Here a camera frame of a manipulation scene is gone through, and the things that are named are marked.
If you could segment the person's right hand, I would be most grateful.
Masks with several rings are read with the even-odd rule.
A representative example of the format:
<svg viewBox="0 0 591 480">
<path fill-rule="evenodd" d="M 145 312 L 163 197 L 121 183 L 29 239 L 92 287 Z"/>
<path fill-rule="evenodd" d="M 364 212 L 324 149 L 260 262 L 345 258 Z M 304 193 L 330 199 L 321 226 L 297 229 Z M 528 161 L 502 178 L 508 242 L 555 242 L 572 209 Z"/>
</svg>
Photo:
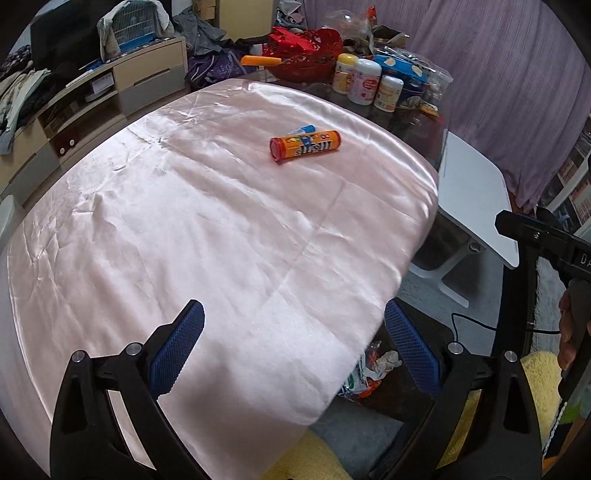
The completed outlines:
<svg viewBox="0 0 591 480">
<path fill-rule="evenodd" d="M 577 326 L 573 315 L 572 288 L 579 284 L 578 280 L 571 280 L 563 293 L 558 308 L 561 318 L 559 322 L 560 343 L 557 361 L 563 371 L 568 371 L 576 358 L 578 343 L 575 341 Z"/>
</svg>

